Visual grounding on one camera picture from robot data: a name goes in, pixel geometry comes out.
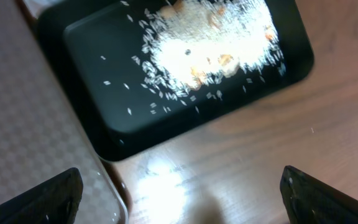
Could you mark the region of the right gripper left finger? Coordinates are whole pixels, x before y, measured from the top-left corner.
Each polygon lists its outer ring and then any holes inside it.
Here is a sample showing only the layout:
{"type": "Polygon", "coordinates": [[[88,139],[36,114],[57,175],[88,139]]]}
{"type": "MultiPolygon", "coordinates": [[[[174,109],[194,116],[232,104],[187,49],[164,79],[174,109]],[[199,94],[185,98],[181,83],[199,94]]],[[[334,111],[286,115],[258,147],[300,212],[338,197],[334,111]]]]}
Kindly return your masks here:
{"type": "Polygon", "coordinates": [[[0,204],[0,224],[73,224],[83,193],[83,181],[72,167],[0,204]]]}

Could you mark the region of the food scraps pile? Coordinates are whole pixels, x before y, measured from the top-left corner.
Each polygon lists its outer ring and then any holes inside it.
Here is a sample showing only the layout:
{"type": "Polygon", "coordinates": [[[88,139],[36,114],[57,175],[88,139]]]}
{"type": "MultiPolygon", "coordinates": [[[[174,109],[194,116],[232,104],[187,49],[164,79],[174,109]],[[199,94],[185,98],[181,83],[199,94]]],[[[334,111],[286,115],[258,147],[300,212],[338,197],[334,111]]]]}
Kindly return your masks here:
{"type": "Polygon", "coordinates": [[[238,70],[286,72],[278,32],[265,1],[176,1],[145,9],[141,51],[142,87],[179,100],[202,86],[217,85],[238,70]]]}

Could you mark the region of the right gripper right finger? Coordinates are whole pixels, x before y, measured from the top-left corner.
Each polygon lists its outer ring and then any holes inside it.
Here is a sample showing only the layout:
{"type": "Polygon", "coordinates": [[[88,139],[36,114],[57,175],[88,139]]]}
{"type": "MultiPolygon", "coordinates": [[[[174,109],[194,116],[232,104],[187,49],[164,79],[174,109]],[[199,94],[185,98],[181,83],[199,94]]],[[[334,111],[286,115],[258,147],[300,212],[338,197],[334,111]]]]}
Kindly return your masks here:
{"type": "Polygon", "coordinates": [[[290,223],[358,223],[358,200],[285,166],[280,192],[290,223]]]}

